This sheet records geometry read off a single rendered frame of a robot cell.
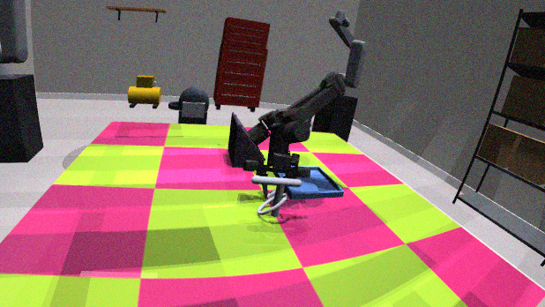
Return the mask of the blue tray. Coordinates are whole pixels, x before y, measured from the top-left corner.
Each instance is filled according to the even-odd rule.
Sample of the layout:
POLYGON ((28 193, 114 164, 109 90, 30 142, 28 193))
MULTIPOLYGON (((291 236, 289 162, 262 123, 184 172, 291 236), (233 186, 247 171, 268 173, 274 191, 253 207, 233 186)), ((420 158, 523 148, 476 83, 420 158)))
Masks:
POLYGON ((290 199, 341 198, 344 191, 320 167, 300 166, 310 168, 310 177, 297 177, 302 186, 288 187, 290 199))

